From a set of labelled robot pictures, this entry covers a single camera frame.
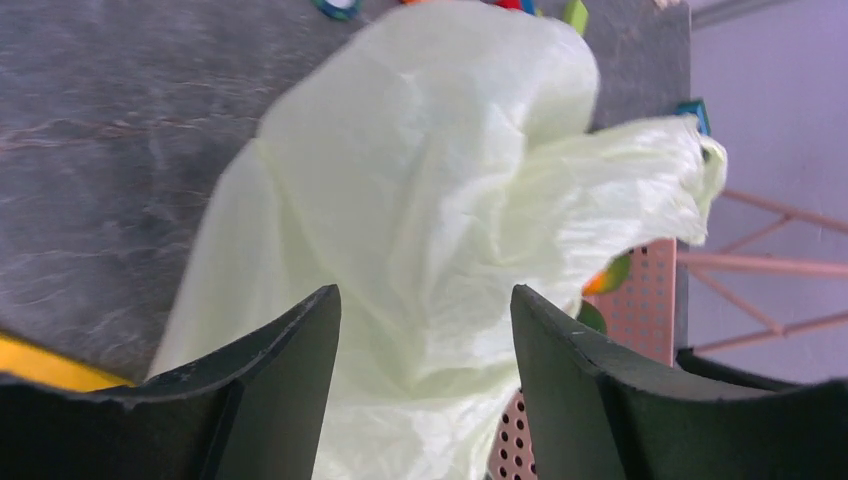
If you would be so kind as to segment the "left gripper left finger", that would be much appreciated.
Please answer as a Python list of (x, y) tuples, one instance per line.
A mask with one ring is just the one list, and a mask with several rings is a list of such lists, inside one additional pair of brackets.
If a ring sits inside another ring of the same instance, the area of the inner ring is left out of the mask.
[(334, 285), (136, 387), (1, 378), (5, 479), (308, 479), (341, 320)]

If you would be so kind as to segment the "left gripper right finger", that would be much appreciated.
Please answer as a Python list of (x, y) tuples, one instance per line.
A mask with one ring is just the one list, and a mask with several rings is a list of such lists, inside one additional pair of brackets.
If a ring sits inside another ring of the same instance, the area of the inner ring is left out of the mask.
[(542, 479), (843, 479), (847, 383), (646, 358), (525, 285), (511, 322)]

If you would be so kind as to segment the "fake green lime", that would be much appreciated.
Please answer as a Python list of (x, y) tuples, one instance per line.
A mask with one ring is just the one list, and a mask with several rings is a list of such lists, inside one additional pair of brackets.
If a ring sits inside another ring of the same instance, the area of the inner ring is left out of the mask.
[(602, 313), (587, 300), (581, 302), (576, 320), (603, 335), (607, 334), (607, 324)]

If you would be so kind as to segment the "fake mango green orange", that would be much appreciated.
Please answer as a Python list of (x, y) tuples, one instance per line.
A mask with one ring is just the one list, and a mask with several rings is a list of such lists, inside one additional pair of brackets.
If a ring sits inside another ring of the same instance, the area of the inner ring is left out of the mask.
[(617, 256), (583, 287), (582, 295), (590, 297), (617, 290), (628, 279), (631, 264), (632, 252)]

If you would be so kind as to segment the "green avocado plastic bag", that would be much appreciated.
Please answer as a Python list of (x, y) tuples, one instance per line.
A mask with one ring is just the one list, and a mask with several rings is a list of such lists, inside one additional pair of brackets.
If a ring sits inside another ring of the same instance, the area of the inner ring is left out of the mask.
[(616, 256), (700, 244), (725, 149), (689, 116), (591, 131), (569, 25), (479, 1), (401, 6), (283, 94), (220, 176), (151, 374), (336, 285), (314, 475), (480, 479), (519, 386), (512, 288), (574, 313)]

